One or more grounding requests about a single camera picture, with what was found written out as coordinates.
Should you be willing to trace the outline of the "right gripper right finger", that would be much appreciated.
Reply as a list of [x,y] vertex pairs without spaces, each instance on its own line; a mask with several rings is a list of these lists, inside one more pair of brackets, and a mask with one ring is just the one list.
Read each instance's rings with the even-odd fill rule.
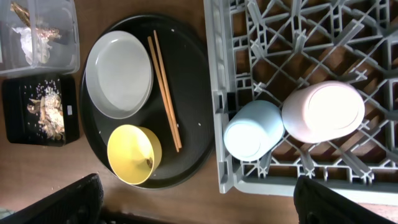
[[294,205],[300,224],[391,223],[308,177],[298,178]]

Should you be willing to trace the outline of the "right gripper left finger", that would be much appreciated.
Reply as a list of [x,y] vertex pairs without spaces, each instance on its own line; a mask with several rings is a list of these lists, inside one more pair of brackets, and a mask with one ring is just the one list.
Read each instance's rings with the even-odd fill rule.
[[97,223],[103,204],[103,186],[98,174],[86,177],[48,197],[1,219],[8,224]]

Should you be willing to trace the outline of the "yellow bowl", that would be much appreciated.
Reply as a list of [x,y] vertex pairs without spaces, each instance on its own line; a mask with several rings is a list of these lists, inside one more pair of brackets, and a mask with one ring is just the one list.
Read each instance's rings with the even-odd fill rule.
[[131,185],[144,183],[162,160],[162,146],[158,137],[140,126],[124,124],[110,135],[107,156],[112,171]]

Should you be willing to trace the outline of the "pink cup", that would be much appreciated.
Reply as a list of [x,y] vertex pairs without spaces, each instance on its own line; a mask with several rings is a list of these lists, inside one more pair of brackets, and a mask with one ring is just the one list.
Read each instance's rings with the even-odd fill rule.
[[286,131],[304,143],[338,139],[364,119],[364,101],[351,85],[325,81],[290,94],[282,106]]

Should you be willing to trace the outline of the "blue cup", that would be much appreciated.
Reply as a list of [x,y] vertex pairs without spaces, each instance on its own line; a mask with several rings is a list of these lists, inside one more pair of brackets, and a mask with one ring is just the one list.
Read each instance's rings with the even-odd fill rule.
[[228,123],[223,141],[240,161],[255,161],[268,153],[284,136],[281,112],[276,105],[256,100],[243,106]]

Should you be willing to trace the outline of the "grey plate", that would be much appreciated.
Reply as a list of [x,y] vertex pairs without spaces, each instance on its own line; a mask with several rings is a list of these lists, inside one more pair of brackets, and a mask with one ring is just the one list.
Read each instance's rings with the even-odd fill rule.
[[90,99],[105,116],[126,119],[149,99],[154,81],[152,62],[140,40],[116,30],[101,36],[85,68]]

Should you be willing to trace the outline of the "wooden chopstick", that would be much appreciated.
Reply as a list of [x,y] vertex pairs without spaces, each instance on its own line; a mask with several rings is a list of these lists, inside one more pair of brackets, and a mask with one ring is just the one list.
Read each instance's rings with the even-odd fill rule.
[[164,67],[164,61],[163,61],[163,58],[162,58],[162,52],[161,52],[161,49],[160,49],[160,44],[159,44],[158,35],[157,35],[156,30],[154,30],[154,39],[155,39],[155,44],[156,44],[158,63],[159,63],[159,66],[160,66],[162,83],[163,83],[163,86],[164,86],[165,96],[166,96],[166,99],[167,99],[167,108],[169,110],[170,118],[171,118],[171,121],[172,121],[173,137],[174,137],[175,143],[176,143],[176,150],[177,150],[177,152],[180,152],[180,150],[182,148],[182,142],[181,142],[180,134],[179,134],[178,127],[177,127],[177,120],[176,120],[176,117],[175,117],[175,112],[174,112],[174,108],[173,108],[173,104],[172,104],[172,98],[171,98],[171,95],[170,95],[169,85],[168,85],[168,82],[167,82],[167,76],[166,76],[165,67]]
[[157,57],[156,57],[156,54],[155,54],[155,49],[154,49],[154,44],[153,44],[153,41],[152,41],[152,37],[148,36],[147,41],[149,43],[150,54],[151,54],[152,61],[153,61],[153,64],[154,64],[155,74],[156,74],[156,77],[157,77],[157,80],[158,80],[160,92],[161,92],[161,95],[162,95],[162,101],[163,101],[163,104],[164,104],[165,112],[166,112],[166,115],[167,115],[167,119],[168,119],[168,122],[169,122],[170,130],[171,130],[172,137],[173,137],[173,140],[174,140],[175,148],[176,148],[176,151],[179,152],[180,148],[178,147],[178,144],[177,144],[177,135],[175,133],[173,122],[172,122],[172,118],[171,118],[171,115],[170,115],[169,104],[168,104],[168,101],[167,101],[167,96],[166,96],[164,84],[163,84],[163,81],[162,81],[161,72],[160,72],[160,69],[159,69],[159,64],[158,64]]

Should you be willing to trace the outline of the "white napkin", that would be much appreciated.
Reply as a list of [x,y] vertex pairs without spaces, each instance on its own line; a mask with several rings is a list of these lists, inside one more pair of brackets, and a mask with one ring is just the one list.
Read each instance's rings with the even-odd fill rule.
[[29,65],[33,64],[36,58],[40,63],[47,63],[50,58],[50,49],[52,48],[47,37],[37,35],[37,41],[33,43],[32,32],[29,27],[12,28],[13,31],[21,36],[21,48],[25,54],[25,59]]

